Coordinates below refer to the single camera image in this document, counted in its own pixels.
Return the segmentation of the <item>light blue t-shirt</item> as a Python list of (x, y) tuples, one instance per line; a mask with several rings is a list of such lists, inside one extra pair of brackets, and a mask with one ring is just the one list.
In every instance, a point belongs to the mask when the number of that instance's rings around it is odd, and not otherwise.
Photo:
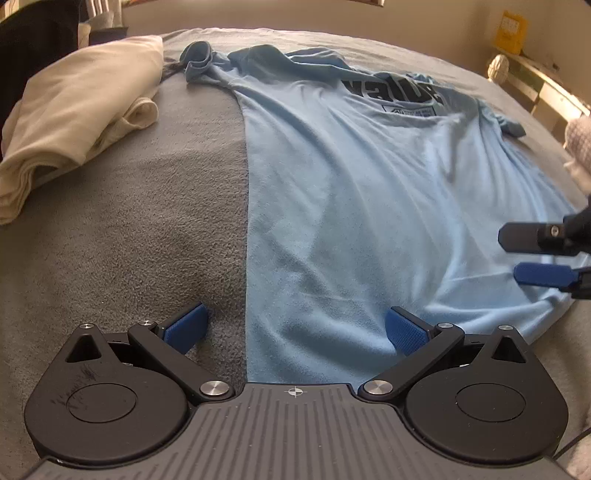
[(519, 286), (497, 241), (508, 222), (573, 210), (519, 146), (517, 121), (324, 48), (222, 54), (202, 41), (180, 61), (188, 83), (231, 91), (245, 119), (249, 381), (362, 384), (401, 357), (393, 306), (530, 341), (570, 308)]

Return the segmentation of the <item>folded pink checked garment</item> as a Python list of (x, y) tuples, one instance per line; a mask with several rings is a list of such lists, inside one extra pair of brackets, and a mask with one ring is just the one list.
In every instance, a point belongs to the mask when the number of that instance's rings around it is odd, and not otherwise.
[(591, 166), (591, 119), (581, 116), (570, 121), (565, 128), (564, 148), (587, 170)]

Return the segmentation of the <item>grey bed blanket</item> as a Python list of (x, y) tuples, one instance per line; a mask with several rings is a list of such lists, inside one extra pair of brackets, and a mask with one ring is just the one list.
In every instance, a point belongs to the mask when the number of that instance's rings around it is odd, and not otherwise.
[[(586, 203), (563, 168), (569, 158), (507, 93), (440, 58), (383, 42), (320, 32), (195, 28), (160, 34), (165, 57), (204, 39), (222, 52), (257, 44), (283, 51), (327, 47), (349, 65), (420, 72), (518, 120), (526, 154), (576, 210)], [(228, 91), (165, 80), (159, 119), (86, 165), (33, 190), (1, 226), (1, 478), (19, 479), (38, 456), (26, 432), (28, 396), (82, 322), (125, 331), (166, 320), (201, 300), (213, 314), (193, 357), (245, 382), (245, 134)], [(567, 443), (590, 424), (590, 301), (575, 303), (535, 344), (569, 406)]]

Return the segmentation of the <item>wooden desk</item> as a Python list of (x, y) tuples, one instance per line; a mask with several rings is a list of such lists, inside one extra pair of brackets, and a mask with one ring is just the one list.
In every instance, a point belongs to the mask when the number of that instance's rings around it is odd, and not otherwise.
[(590, 106), (541, 64), (502, 49), (498, 52), (509, 60), (504, 86), (510, 93), (515, 93), (531, 115), (553, 135), (562, 138), (568, 122), (590, 116)]

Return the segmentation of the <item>carved cream bedpost finial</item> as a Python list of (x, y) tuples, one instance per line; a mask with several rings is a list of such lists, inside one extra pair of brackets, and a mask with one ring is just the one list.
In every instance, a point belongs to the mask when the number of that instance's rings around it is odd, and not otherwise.
[(498, 54), (488, 65), (487, 79), (496, 85), (502, 85), (507, 81), (509, 70), (509, 59), (503, 54)]

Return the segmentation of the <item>yellow box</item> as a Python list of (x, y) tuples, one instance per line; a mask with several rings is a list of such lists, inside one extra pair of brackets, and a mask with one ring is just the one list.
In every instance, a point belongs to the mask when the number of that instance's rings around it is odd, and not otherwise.
[(505, 10), (493, 45), (512, 55), (520, 55), (527, 36), (529, 22), (521, 15)]

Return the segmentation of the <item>folded cream garment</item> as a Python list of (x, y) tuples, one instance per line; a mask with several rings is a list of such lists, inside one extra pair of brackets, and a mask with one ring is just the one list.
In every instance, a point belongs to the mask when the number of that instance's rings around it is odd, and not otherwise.
[(1, 222), (32, 189), (158, 119), (163, 40), (130, 37), (77, 50), (28, 80), (2, 128)]

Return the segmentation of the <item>dark grey garment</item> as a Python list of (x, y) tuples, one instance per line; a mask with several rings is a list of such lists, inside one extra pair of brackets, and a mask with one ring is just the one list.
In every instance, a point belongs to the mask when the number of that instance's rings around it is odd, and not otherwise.
[(164, 82), (176, 73), (183, 72), (185, 67), (182, 63), (171, 62), (163, 65), (160, 82)]

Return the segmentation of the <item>black bag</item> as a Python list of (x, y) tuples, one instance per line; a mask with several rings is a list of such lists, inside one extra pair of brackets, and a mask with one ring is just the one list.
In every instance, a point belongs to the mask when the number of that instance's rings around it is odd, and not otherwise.
[(27, 81), (72, 53), (78, 24), (87, 18), (81, 1), (36, 1), (1, 22), (1, 120), (22, 98)]

